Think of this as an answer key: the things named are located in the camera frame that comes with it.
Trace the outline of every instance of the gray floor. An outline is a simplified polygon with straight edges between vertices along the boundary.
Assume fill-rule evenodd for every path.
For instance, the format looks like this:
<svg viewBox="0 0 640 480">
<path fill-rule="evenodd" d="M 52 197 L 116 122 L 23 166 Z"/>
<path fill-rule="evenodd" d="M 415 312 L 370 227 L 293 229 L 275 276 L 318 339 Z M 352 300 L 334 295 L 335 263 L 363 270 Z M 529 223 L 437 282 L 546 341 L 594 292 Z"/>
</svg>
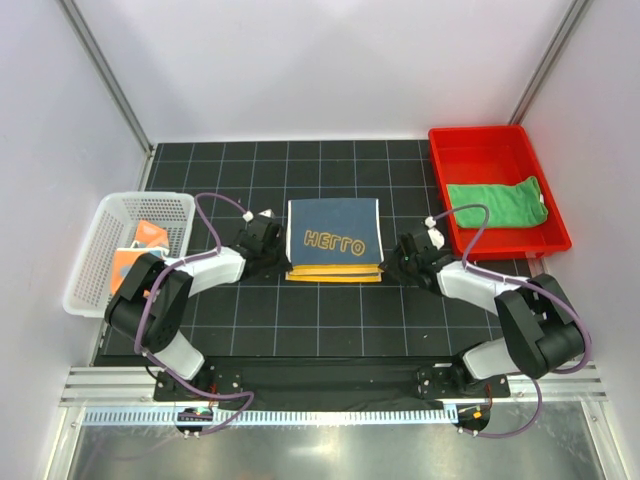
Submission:
<svg viewBox="0 0 640 480">
<path fill-rule="evenodd" d="M 533 409 L 533 404 L 494 405 L 489 428 L 513 430 Z M 137 456 L 174 432 L 166 428 L 84 427 L 69 478 L 604 479 L 579 403 L 546 404 L 531 430 L 508 440 L 473 439 L 458 435 L 451 425 L 247 428 L 200 440 L 171 440 L 135 461 L 110 457 Z M 97 445 L 110 453 L 94 454 Z"/>
<path fill-rule="evenodd" d="M 283 222 L 290 199 L 378 198 L 386 251 L 427 213 L 443 211 L 425 140 L 163 144 L 147 189 L 215 191 L 254 211 L 271 208 Z M 225 244 L 244 226 L 223 202 L 203 207 Z M 189 253 L 212 247 L 196 219 Z M 481 265 L 529 275 L 525 260 Z M 190 299 L 182 332 L 211 356 L 446 356 L 502 336 L 497 317 L 484 310 L 388 278 L 361 286 L 281 277 L 221 286 Z M 99 353 L 126 364 L 133 344 L 109 330 Z"/>
</svg>

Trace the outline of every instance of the black grid mat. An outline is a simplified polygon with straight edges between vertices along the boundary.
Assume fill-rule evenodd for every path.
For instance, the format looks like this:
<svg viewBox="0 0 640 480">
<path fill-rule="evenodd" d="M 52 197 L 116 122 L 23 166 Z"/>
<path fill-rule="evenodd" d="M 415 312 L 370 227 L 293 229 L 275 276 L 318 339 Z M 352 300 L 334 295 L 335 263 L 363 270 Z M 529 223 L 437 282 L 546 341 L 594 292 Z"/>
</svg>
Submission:
<svg viewBox="0 0 640 480">
<path fill-rule="evenodd" d="M 288 200 L 378 198 L 388 251 L 426 212 L 443 211 L 428 151 L 424 140 L 163 144 L 147 190 L 217 191 L 254 212 L 271 208 L 283 222 Z M 224 202 L 203 207 L 223 243 L 244 226 Z M 188 253 L 212 247 L 196 219 Z M 529 275 L 524 260 L 481 265 Z M 275 277 L 225 285 L 191 298 L 181 329 L 205 355 L 248 356 L 450 355 L 502 335 L 497 317 L 484 310 L 390 279 L 320 285 Z M 132 342 L 109 330 L 99 354 L 132 353 Z"/>
</svg>

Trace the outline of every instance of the white wall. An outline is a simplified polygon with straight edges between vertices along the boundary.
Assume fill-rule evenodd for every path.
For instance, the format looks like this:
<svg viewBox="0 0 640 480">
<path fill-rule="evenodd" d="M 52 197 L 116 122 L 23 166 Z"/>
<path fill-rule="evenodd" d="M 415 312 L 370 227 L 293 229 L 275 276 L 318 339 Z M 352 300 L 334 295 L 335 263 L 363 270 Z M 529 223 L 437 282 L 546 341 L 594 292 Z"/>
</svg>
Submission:
<svg viewBox="0 0 640 480">
<path fill-rule="evenodd" d="M 0 476 L 22 480 L 41 474 L 69 367 L 97 335 L 61 307 L 75 253 L 144 156 L 56 2 L 0 2 L 0 31 Z"/>
<path fill-rule="evenodd" d="M 639 25 L 638 0 L 593 2 L 524 122 L 573 240 L 572 250 L 547 265 L 591 328 L 634 461 L 640 445 Z"/>
<path fill-rule="evenodd" d="M 568 0 L 78 0 L 153 141 L 506 122 Z"/>
</svg>

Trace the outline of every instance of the orange object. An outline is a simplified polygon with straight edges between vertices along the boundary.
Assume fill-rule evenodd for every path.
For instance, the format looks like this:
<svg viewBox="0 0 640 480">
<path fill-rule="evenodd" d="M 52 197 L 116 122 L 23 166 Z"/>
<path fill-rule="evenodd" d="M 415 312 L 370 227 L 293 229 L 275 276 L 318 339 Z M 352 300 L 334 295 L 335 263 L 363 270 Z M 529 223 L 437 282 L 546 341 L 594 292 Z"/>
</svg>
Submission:
<svg viewBox="0 0 640 480">
<path fill-rule="evenodd" d="M 140 220 L 138 223 L 136 235 L 133 240 L 134 246 L 138 248 L 160 247 L 167 250 L 169 249 L 169 236 L 167 231 L 146 220 Z"/>
<path fill-rule="evenodd" d="M 113 256 L 113 269 L 111 271 L 111 293 L 115 295 L 122 285 L 124 277 L 140 255 L 153 253 L 162 258 L 164 252 L 160 248 L 119 248 Z"/>
</svg>

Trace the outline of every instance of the robotic arm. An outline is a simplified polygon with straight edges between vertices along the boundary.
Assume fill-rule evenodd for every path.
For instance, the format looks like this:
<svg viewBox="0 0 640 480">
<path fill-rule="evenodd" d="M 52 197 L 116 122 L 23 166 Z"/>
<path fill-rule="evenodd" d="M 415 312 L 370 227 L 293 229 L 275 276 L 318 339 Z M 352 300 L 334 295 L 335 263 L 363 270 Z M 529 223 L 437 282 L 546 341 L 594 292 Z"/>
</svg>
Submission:
<svg viewBox="0 0 640 480">
<path fill-rule="evenodd" d="M 201 390 L 209 384 L 200 385 L 199 374 L 206 376 L 209 369 L 204 367 L 203 355 L 179 330 L 187 300 L 216 285 L 289 270 L 284 228 L 272 217 L 270 211 L 256 215 L 217 255 L 177 267 L 167 275 L 153 302 L 142 336 L 143 349 Z M 503 339 L 481 343 L 454 357 L 446 376 L 461 395 L 482 393 L 492 377 L 495 380 L 506 373 L 521 371 L 540 378 L 585 351 L 581 332 L 567 312 L 543 296 L 508 284 L 499 274 L 477 267 L 465 269 L 462 262 L 440 251 L 443 244 L 435 228 L 422 227 L 401 235 L 381 268 L 404 285 L 457 298 L 498 315 Z M 105 312 L 113 328 L 135 339 L 148 291 L 168 264 L 149 254 L 139 257 Z M 569 304 L 553 277 L 517 278 Z"/>
<path fill-rule="evenodd" d="M 289 270 L 284 228 L 272 218 L 271 210 L 256 215 L 231 246 L 222 247 L 215 256 L 177 267 L 162 284 L 145 326 L 142 347 L 183 379 L 193 380 L 205 361 L 179 329 L 188 298 L 258 273 Z M 178 261 L 141 255 L 109 302 L 107 323 L 134 340 L 151 286 L 168 265 Z"/>
<path fill-rule="evenodd" d="M 475 266 L 465 269 L 462 262 L 440 251 L 444 241 L 435 228 L 423 227 L 399 240 L 381 265 L 384 271 L 404 285 L 466 301 L 500 319 L 503 338 L 458 354 L 460 381 L 477 382 L 517 371 L 537 379 L 585 351 L 582 334 L 566 311 L 527 288 L 499 280 L 503 276 L 494 272 Z M 552 276 L 515 278 L 553 293 L 570 306 Z"/>
</svg>

